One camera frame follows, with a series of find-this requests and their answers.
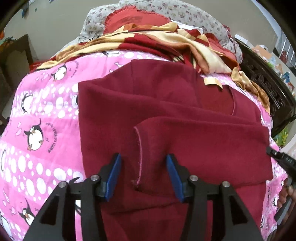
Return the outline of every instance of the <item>beige wall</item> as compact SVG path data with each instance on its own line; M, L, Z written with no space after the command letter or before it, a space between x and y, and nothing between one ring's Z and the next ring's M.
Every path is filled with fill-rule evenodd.
M269 22L251 0L186 0L231 28L234 36L248 39L253 45L264 44L271 51L276 35ZM36 0L26 19L19 11L5 28L6 36L19 38L28 34L33 57L48 59L75 39L91 8L118 0Z

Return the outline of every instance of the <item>silver bolt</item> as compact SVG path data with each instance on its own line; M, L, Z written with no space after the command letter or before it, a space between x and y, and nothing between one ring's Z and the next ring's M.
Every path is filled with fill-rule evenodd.
M91 176L92 181L97 181L98 179L99 179L99 176L97 174Z
M67 182L60 182L59 187L64 188L67 185Z
M198 177L196 175L191 175L190 180L196 182L198 180Z
M229 188L230 187L230 183L227 181L222 182L223 187L225 188Z

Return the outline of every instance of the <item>blue gripper pad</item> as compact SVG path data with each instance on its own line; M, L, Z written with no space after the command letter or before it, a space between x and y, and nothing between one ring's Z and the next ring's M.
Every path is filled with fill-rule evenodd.
M118 154L117 158L114 162L113 168L110 172L109 178L106 182L106 193L105 193L104 198L107 202L113 196L120 170L121 170L121 155Z
M166 157L166 165L167 165L168 174L170 176L170 181L172 182L172 185L175 191L175 195L180 200L180 202L184 202L185 196L184 196L183 183L178 175L177 169L170 155L167 155Z

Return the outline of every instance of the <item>hand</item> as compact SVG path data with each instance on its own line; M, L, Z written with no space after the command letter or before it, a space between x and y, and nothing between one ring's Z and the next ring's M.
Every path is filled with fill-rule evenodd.
M287 221L288 217L290 216L290 214L293 210L295 202L296 202L296 190L293 189L292 186L287 187L287 181L288 181L288 179L286 179L284 181L284 186L282 187L281 191L279 192L279 199L277 202L277 206L278 206L278 208L281 208L283 206L283 204L286 202L288 196L290 196L292 198L293 202L292 202L287 214L285 215L282 223L285 223Z

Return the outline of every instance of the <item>clothing tag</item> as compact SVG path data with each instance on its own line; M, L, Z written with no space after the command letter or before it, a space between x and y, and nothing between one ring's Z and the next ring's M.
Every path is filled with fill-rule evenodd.
M215 77L205 77L204 78L204 83L205 83L205 85L218 85L221 89L223 89L222 84Z

